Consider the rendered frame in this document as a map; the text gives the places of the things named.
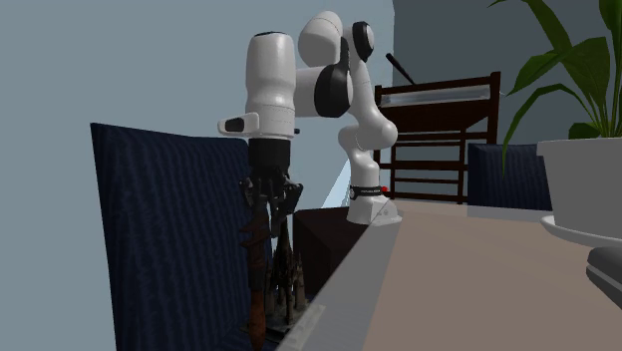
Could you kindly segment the dark wooden slatted chair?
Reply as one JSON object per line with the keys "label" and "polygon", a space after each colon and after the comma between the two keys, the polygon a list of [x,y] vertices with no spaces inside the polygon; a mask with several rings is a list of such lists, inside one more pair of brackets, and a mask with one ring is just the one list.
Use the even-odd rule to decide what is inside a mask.
{"label": "dark wooden slatted chair", "polygon": [[[389,186],[383,189],[391,199],[415,199],[467,202],[465,191],[467,143],[497,142],[501,72],[465,78],[397,87],[375,87],[375,101],[399,132],[390,148],[390,159],[383,163],[381,153],[373,159],[390,173]],[[406,161],[397,158],[405,148],[457,148],[454,161]],[[453,194],[398,191],[396,184],[432,183],[454,185]]]}

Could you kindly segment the grey flat device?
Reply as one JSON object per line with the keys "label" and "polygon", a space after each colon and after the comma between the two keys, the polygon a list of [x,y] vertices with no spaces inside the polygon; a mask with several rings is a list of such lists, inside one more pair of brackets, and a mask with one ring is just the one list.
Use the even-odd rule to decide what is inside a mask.
{"label": "grey flat device", "polygon": [[596,247],[587,257],[586,276],[622,310],[622,247]]}

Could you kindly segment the dark robot stand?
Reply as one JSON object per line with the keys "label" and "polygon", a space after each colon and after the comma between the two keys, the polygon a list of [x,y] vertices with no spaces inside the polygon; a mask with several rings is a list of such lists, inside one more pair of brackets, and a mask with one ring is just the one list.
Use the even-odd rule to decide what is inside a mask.
{"label": "dark robot stand", "polygon": [[293,214],[293,249],[302,260],[305,293],[317,295],[368,228],[347,219],[348,207]]}

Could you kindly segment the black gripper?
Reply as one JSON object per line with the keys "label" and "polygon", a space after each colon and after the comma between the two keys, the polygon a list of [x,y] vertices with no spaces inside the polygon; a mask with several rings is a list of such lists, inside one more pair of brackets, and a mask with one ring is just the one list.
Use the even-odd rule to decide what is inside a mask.
{"label": "black gripper", "polygon": [[[251,138],[248,140],[248,162],[252,178],[275,177],[271,182],[270,232],[278,237],[286,217],[295,211],[304,185],[289,176],[291,142],[289,140]],[[268,215],[268,195],[262,183],[250,177],[239,182],[242,196],[254,215]]]}

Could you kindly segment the tall rusty brown figure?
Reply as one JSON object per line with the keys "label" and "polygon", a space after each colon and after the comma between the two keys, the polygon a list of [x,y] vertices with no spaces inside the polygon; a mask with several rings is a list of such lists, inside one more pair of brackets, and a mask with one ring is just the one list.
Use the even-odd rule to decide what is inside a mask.
{"label": "tall rusty brown figure", "polygon": [[251,220],[241,228],[250,237],[240,246],[247,254],[247,282],[250,290],[248,336],[253,351],[262,351],[265,342],[264,282],[266,271],[265,241],[270,235],[266,207],[256,210]]}

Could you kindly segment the black stick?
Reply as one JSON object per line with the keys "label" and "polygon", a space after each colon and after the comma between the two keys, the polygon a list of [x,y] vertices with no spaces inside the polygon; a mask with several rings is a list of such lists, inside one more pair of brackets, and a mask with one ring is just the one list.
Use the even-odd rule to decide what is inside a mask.
{"label": "black stick", "polygon": [[386,59],[391,63],[391,65],[413,86],[416,86],[415,81],[412,79],[410,74],[404,69],[401,63],[394,57],[392,53],[387,53],[385,55]]}

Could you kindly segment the green plant in white pot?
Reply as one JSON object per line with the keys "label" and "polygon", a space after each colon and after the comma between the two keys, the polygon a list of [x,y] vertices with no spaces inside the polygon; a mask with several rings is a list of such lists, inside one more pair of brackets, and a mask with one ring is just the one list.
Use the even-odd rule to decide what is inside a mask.
{"label": "green plant in white pot", "polygon": [[582,245],[622,246],[622,0],[596,0],[608,37],[571,42],[544,0],[526,3],[547,37],[551,50],[530,57],[519,70],[512,91],[535,83],[557,65],[575,84],[535,89],[514,114],[504,139],[541,97],[564,92],[588,119],[573,124],[565,139],[542,141],[552,214],[542,225],[553,235]]}

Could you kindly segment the dark spired cathedral model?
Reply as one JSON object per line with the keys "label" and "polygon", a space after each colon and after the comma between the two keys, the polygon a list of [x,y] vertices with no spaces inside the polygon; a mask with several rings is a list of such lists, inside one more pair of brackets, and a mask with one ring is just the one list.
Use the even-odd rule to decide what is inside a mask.
{"label": "dark spired cathedral model", "polygon": [[288,223],[279,227],[276,247],[265,275],[265,314],[267,330],[285,336],[309,306],[306,297],[302,258],[292,249]]}

